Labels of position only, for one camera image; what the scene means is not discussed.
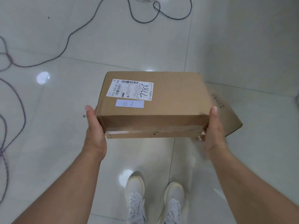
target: sneaker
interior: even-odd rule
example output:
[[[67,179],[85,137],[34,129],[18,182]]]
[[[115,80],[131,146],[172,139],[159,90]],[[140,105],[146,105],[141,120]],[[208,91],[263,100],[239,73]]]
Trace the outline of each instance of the sneaker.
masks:
[[[171,182],[164,193],[165,208],[158,224],[180,224],[181,209],[184,206],[184,201],[183,186],[178,182]]]
[[[128,224],[145,224],[144,181],[140,176],[131,175],[125,188],[125,197],[129,207]]]

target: tile floor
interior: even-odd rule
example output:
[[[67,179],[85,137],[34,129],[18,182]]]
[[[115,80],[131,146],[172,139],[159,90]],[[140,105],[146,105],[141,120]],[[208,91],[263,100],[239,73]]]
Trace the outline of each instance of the tile floor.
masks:
[[[39,63],[61,52],[67,35],[93,15],[99,1],[1,0],[0,35],[17,63]],[[139,20],[155,15],[151,3],[130,1]],[[84,106],[97,103],[105,73],[115,70],[200,71],[243,122],[227,137],[231,151],[299,204],[298,2],[192,1],[192,14],[183,21],[159,15],[139,24],[126,0],[104,0],[95,20],[71,37],[61,58],[0,72],[19,92],[27,114],[24,132],[5,154],[10,182],[1,223],[11,223],[79,153],[87,127]],[[179,18],[188,13],[189,2],[161,0],[161,9]],[[0,56],[0,68],[6,64]],[[9,140],[23,118],[16,96],[0,85]],[[146,180],[149,223],[156,223],[164,189],[174,180],[186,191],[185,223],[234,223],[202,147],[189,138],[108,140],[88,223],[125,223],[124,186],[136,170]],[[4,187],[0,162],[0,195]]]

